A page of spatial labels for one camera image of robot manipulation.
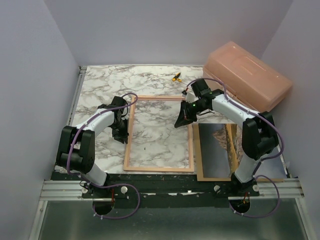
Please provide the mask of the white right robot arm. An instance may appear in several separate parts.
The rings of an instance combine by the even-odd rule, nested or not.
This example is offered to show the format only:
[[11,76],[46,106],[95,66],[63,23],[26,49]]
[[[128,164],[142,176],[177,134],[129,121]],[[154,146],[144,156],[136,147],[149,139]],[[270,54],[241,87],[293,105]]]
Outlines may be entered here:
[[180,111],[175,128],[195,123],[205,110],[218,112],[232,120],[242,130],[243,156],[231,174],[229,192],[241,196],[254,181],[254,175],[270,153],[279,145],[278,130],[270,112],[258,112],[237,103],[227,94],[227,88],[212,90],[208,78],[191,81],[181,92]]

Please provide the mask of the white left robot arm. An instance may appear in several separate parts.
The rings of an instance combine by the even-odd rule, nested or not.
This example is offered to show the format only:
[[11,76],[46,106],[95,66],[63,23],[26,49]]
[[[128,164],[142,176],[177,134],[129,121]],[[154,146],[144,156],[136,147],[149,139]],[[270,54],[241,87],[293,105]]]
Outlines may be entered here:
[[96,137],[106,128],[112,129],[112,137],[122,143],[128,142],[128,120],[123,112],[127,101],[115,96],[111,104],[102,104],[92,117],[77,126],[65,126],[61,131],[56,165],[94,184],[93,191],[101,198],[107,197],[111,185],[108,173],[95,164]]

